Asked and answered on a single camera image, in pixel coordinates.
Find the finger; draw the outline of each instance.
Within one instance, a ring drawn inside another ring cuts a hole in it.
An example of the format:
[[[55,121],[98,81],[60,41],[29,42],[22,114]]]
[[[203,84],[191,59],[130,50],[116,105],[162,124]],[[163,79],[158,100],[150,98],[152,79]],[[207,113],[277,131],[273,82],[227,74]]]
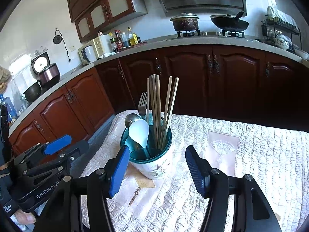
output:
[[[25,213],[22,210],[16,211],[15,217],[18,220],[18,222],[23,225],[29,225],[36,222],[36,218],[33,214]]]

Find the fork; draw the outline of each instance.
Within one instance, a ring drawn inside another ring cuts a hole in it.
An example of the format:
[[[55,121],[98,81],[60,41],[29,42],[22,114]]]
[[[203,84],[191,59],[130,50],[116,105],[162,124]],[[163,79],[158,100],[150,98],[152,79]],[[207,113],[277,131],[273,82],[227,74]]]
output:
[[[147,92],[144,91],[138,103],[138,114],[145,119],[147,107]]]

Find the dish rack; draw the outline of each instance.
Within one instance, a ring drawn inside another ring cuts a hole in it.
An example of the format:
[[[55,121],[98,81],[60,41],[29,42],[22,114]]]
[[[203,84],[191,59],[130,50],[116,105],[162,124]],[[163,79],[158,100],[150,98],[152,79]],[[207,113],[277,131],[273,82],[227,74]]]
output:
[[[289,33],[291,41],[293,43],[293,35],[299,35],[300,38],[300,49],[302,49],[302,36],[300,29],[294,25],[283,21],[279,17],[274,17],[262,21],[262,34],[266,37],[266,42],[270,45],[275,46],[275,38],[277,34],[282,33],[282,31]],[[290,44],[289,50],[294,53],[294,48]]]

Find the microwave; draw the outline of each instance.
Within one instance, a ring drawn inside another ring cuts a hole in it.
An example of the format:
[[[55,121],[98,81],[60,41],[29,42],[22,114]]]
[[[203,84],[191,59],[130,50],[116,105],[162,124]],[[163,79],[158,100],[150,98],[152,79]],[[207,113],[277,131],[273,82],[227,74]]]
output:
[[[82,53],[82,50],[87,46],[93,47],[96,59],[103,58],[105,53],[113,52],[110,38],[111,38],[110,35],[98,36],[89,41],[88,43],[84,44],[81,48],[79,48],[78,53],[82,63],[84,65],[89,64],[89,60],[87,60],[87,58],[85,58]]]

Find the metal spoon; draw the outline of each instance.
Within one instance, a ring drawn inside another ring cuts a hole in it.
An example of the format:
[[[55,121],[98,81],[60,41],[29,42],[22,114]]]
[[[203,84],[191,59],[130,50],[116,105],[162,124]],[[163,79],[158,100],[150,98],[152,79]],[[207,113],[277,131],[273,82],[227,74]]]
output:
[[[136,113],[130,113],[125,118],[125,126],[129,129],[130,125],[139,119],[140,117]]]

